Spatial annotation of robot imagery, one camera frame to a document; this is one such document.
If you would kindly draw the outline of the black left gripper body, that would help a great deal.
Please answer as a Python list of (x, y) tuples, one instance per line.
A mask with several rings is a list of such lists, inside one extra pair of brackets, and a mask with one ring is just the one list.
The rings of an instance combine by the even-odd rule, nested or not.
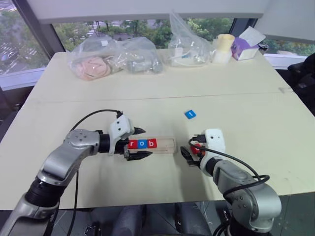
[(115, 145), (115, 154), (123, 155), (126, 160), (130, 158), (130, 152), (128, 150), (129, 138), (124, 140), (118, 140)]

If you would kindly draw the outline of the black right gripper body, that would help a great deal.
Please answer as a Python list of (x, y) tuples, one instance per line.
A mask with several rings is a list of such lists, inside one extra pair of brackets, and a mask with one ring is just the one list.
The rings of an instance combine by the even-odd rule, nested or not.
[(205, 151), (200, 150), (196, 147), (204, 148), (204, 146), (200, 143), (193, 143), (193, 146), (190, 146), (190, 151), (191, 151), (191, 159), (198, 161), (198, 167), (200, 167), (200, 162), (202, 158), (205, 156)]

